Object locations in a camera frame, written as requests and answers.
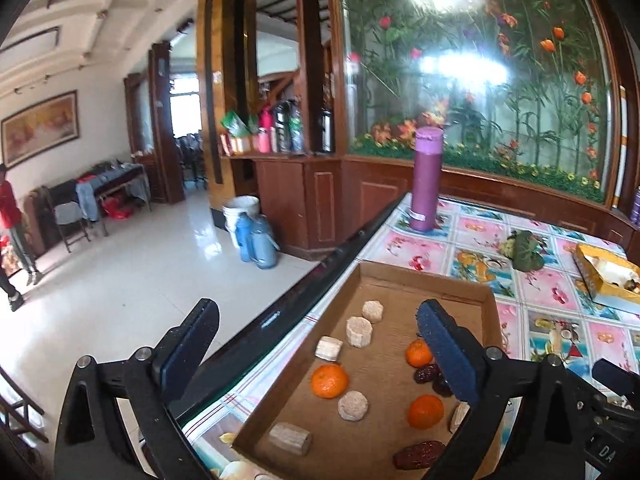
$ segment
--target purple thermos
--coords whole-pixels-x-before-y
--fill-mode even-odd
[[[414,190],[409,209],[409,226],[415,231],[436,227],[443,140],[442,130],[432,126],[415,133]]]
[[[640,187],[636,189],[636,195],[634,196],[634,204],[631,208],[631,214],[629,215],[629,219],[632,223],[638,224],[638,219],[640,217]]]

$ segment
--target white bucket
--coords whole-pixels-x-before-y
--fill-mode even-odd
[[[222,207],[222,212],[225,214],[225,227],[231,235],[231,241],[234,247],[239,249],[238,240],[236,240],[236,223],[240,213],[247,213],[251,218],[257,217],[260,213],[260,200],[250,195],[236,196]]]

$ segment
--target cardboard tray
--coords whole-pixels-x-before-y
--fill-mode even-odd
[[[606,260],[624,269],[632,270],[636,274],[640,274],[640,267],[600,247],[587,244],[577,244],[575,247],[575,264],[580,270],[584,283],[587,285],[591,299],[595,303],[640,315],[640,294],[606,282],[588,258]]]
[[[427,299],[436,298],[456,322],[467,327],[483,346],[501,346],[500,323],[489,287],[400,267],[363,262],[354,269],[318,323],[256,407],[236,437],[233,448],[250,462],[287,480],[417,480],[425,470],[398,471],[392,455],[405,446],[425,440],[445,444],[451,438],[449,421],[458,404],[442,399],[444,418],[429,430],[416,430],[406,421],[411,403],[433,394],[430,384],[416,384],[414,371],[404,358],[416,339],[415,313]],[[362,315],[367,300],[378,300],[385,311],[373,326],[371,344],[351,347],[346,342],[346,321]],[[359,422],[342,420],[338,400],[316,397],[310,377],[326,361],[315,357],[319,339],[330,335],[344,342],[338,358],[350,376],[349,390],[369,401],[369,411]],[[309,430],[313,442],[306,456],[296,456],[268,442],[277,422]],[[482,462],[477,477],[494,470],[499,434]]]

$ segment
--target tangerine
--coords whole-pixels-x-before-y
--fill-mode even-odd
[[[444,416],[442,401],[432,395],[423,395],[412,402],[407,421],[409,426],[418,430],[428,430],[440,422]]]
[[[406,361],[414,368],[428,365],[433,359],[433,354],[423,339],[413,341],[404,352]]]
[[[322,365],[311,376],[311,389],[318,397],[333,399],[349,386],[349,376],[340,365]]]

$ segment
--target blue gripper pad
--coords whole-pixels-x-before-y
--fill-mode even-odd
[[[423,301],[415,318],[453,394],[475,406],[486,373],[482,345],[468,329],[458,326],[437,300]]]

